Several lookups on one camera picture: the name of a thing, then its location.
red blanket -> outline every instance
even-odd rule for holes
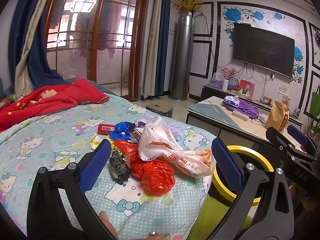
[[[72,85],[45,86],[0,111],[0,132],[33,116],[66,110],[80,104],[102,104],[109,99],[82,78]]]

blue curtain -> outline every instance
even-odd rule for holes
[[[164,93],[164,76],[165,65],[167,61],[170,7],[171,0],[162,0],[156,68],[155,96],[162,96]]]
[[[15,68],[21,60],[28,25],[35,10],[38,0],[19,0],[15,8],[8,44],[9,71],[14,85]],[[38,89],[45,85],[65,84],[65,82],[55,70],[51,70],[47,57],[44,40],[45,8],[41,15],[36,29],[32,47],[27,59],[28,72],[32,81],[33,89]]]

purple bag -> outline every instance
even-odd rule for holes
[[[262,116],[260,116],[260,113],[258,111],[258,107],[254,106],[250,103],[247,103],[245,101],[242,101],[241,99],[239,100],[239,106],[237,107],[233,107],[230,105],[226,106],[226,109],[230,110],[230,111],[238,111],[240,113],[243,113],[247,116],[249,116],[249,118],[251,119],[264,119]]]

polka dot fabric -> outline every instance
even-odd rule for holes
[[[145,113],[157,116],[125,99],[109,96],[105,104],[81,105],[30,118],[0,134],[0,201],[23,233],[26,234],[31,187],[40,167],[63,169],[70,162],[79,162],[92,151],[90,140],[100,123],[137,122]],[[161,117],[167,123],[176,122]],[[183,125],[185,134],[178,141],[183,148],[211,146],[214,135]],[[205,138],[208,144],[198,144],[193,138]],[[106,165],[93,189],[85,195],[97,214],[100,211],[108,214],[120,240],[145,238],[152,231],[170,233],[169,239],[184,240],[204,202],[211,176],[194,179],[174,170],[174,187],[163,196],[155,196],[149,195],[141,181],[133,178],[124,185],[116,184]],[[64,190],[60,190],[60,195],[72,225],[81,228]]]

tv screen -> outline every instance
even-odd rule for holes
[[[234,26],[233,59],[292,76],[294,39],[246,24]]]

